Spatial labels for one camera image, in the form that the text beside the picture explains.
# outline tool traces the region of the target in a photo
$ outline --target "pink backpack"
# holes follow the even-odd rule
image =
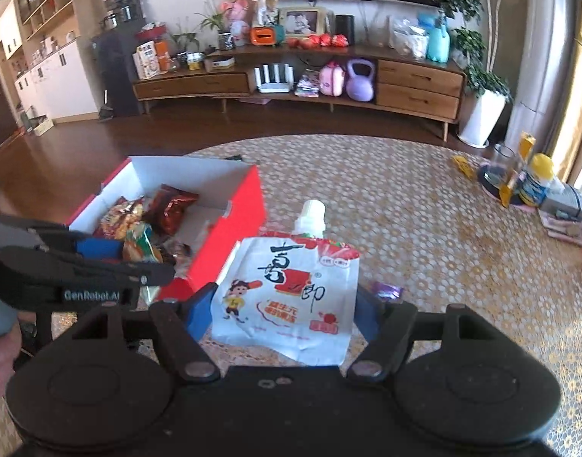
[[[327,96],[341,96],[344,91],[346,73],[337,63],[327,63],[319,74],[320,92]]]

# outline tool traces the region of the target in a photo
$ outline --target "purple candy wrapper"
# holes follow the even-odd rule
[[[398,301],[403,295],[403,287],[382,283],[381,281],[371,282],[371,292],[384,302]]]

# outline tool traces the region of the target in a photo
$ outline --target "wooden floor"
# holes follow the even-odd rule
[[[443,145],[441,124],[359,108],[271,102],[168,100],[150,115],[60,124],[0,150],[0,212],[64,222],[130,155],[184,155],[252,137],[358,134]],[[480,154],[450,134],[446,147]]]

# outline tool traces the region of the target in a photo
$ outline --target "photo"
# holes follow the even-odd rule
[[[315,34],[317,22],[317,10],[289,11],[285,19],[285,33],[305,36]]]

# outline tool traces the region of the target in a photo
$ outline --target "human hand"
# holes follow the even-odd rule
[[[14,374],[14,359],[21,352],[22,334],[18,321],[9,333],[0,337],[0,396]]]

